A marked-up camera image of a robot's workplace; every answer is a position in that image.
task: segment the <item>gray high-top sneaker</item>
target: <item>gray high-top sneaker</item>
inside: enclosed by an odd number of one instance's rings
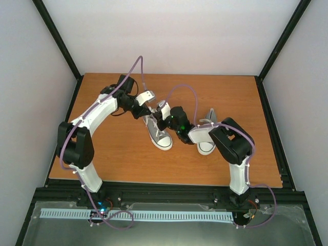
[[[217,123],[214,109],[210,109],[210,111],[205,116],[205,119],[200,119],[199,121],[205,123]],[[213,142],[200,142],[197,144],[197,149],[200,154],[209,155],[215,150],[215,144]]]
[[[172,138],[166,130],[160,131],[157,120],[152,115],[142,117],[148,128],[149,136],[153,144],[161,150],[169,150],[172,147]]]

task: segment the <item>white shoe sole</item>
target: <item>white shoe sole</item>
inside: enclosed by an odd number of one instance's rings
[[[153,144],[156,146],[156,147],[158,147],[160,150],[169,150],[170,148],[172,148],[172,139],[171,139],[171,144],[169,145],[169,146],[167,146],[167,147],[163,147],[163,146],[161,146],[161,145],[158,145],[154,140],[153,140],[153,138],[152,138],[152,136],[149,134],[149,136],[150,136],[150,140],[153,142]]]
[[[214,147],[213,147],[210,151],[204,151],[204,150],[202,150],[202,149],[199,147],[199,144],[197,144],[197,149],[198,149],[198,152],[199,152],[201,155],[209,155],[209,154],[211,154],[211,153],[215,150],[215,145],[214,145]]]

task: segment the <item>wooden tabletop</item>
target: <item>wooden tabletop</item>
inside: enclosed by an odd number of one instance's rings
[[[140,74],[131,76],[139,83],[140,92],[143,91]],[[80,116],[95,101],[101,89],[117,83],[118,78],[119,74],[87,73],[70,120]],[[253,137],[257,152],[250,163],[251,183],[282,187],[254,77],[146,74],[145,81],[157,101],[165,99],[175,85],[192,86],[198,96],[197,120],[214,108],[219,121],[231,117]],[[193,121],[195,99],[188,88],[178,88],[169,104],[171,107],[182,106],[189,120]],[[108,117],[93,135],[93,163],[98,175],[106,181],[229,185],[229,165],[218,150],[202,156],[196,145],[185,145],[173,131],[169,132],[173,146],[162,151],[151,142],[141,118],[135,120],[130,112],[120,117]],[[76,179],[76,176],[63,171],[56,158],[50,178]]]

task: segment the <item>white wall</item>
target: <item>white wall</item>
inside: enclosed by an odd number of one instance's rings
[[[32,1],[2,0],[0,23],[0,244],[12,246],[44,185],[75,79]]]
[[[82,73],[258,75],[299,0],[44,2]]]
[[[312,1],[264,81],[298,190],[328,245],[328,2]]]

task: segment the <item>black metal frame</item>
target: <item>black metal frame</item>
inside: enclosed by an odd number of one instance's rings
[[[303,206],[307,221],[309,223],[312,235],[316,245],[322,245],[316,225],[314,223],[309,204],[307,202],[304,192],[295,191],[295,185],[289,166],[284,154],[281,140],[274,122],[271,108],[263,86],[263,80],[268,74],[271,66],[279,55],[287,39],[291,35],[303,12],[306,10],[311,0],[301,0],[283,31],[278,43],[273,49],[269,59],[265,63],[259,76],[255,76],[256,85],[258,88],[259,97],[262,103],[266,124],[268,126],[273,150],[277,160],[277,166],[283,182],[283,188],[273,189],[277,198],[278,204],[300,204]],[[78,71],[69,51],[67,50],[64,41],[62,40],[54,22],[52,21],[42,0],[33,0],[41,17],[47,25],[60,51],[62,52],[68,66],[72,70],[77,84],[74,94],[69,105],[69,109],[65,120],[68,121],[71,114],[74,102],[76,100],[79,88],[81,86],[83,76]],[[122,203],[130,204],[134,202],[155,202],[155,203],[197,203],[204,204],[213,208],[227,209],[228,211],[237,212],[238,209],[229,206],[226,203],[220,203],[220,197],[226,196],[229,192],[227,187],[209,187],[209,186],[174,186],[165,184],[135,184],[135,183],[120,183],[120,182],[104,182],[104,186],[111,192],[111,198],[116,207],[121,207]],[[273,199],[271,193],[266,188],[254,189],[257,198],[262,204],[272,204]],[[76,201],[78,204],[83,201],[83,190],[77,180],[59,180],[49,179],[47,177],[45,186],[37,188],[33,196],[30,208],[28,210],[25,222],[22,226],[21,233],[17,239],[16,245],[22,245],[24,236],[31,219],[31,215],[37,201]]]

